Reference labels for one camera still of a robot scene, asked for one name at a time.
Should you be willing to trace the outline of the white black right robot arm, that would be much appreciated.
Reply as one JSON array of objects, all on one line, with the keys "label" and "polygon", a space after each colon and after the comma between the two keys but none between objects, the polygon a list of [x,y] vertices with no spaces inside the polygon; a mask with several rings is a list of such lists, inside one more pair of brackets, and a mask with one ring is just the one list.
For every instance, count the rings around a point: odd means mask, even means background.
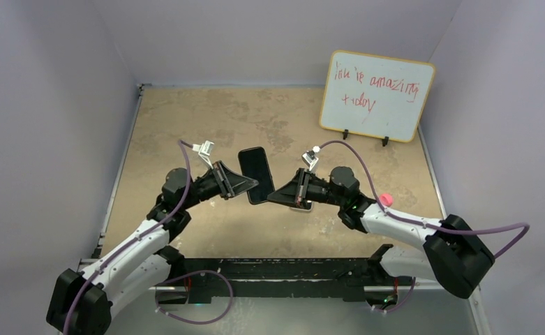
[{"label": "white black right robot arm", "polygon": [[381,246],[371,257],[368,275],[378,284],[399,276],[423,278],[467,299],[494,265],[495,256],[461,217],[421,218],[382,208],[359,187],[348,167],[335,167],[328,180],[299,168],[291,181],[267,199],[299,209],[307,202],[336,205],[338,217],[351,230],[404,243],[403,248]]}]

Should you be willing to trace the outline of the white silicone phone case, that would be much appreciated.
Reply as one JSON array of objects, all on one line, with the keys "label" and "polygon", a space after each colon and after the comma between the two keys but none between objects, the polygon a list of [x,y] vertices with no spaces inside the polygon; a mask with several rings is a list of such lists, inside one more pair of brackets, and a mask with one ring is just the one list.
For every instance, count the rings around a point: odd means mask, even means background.
[{"label": "white silicone phone case", "polygon": [[295,208],[291,208],[291,210],[293,210],[293,211],[300,211],[300,212],[311,212],[311,211],[312,211],[312,209],[313,209],[313,207],[312,207],[312,206],[309,206],[309,207],[303,207],[303,208],[301,208],[301,207],[295,207]]}]

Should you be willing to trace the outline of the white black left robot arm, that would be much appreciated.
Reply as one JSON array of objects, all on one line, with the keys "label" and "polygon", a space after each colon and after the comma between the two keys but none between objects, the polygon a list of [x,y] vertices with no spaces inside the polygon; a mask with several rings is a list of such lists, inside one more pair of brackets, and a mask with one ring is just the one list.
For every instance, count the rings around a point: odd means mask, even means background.
[{"label": "white black left robot arm", "polygon": [[186,168],[171,170],[134,233],[84,269],[59,275],[47,323],[63,334],[104,334],[114,317],[150,287],[188,281],[192,273],[185,257],[170,245],[191,220],[187,210],[216,196],[229,200],[257,185],[220,161],[197,179]]}]

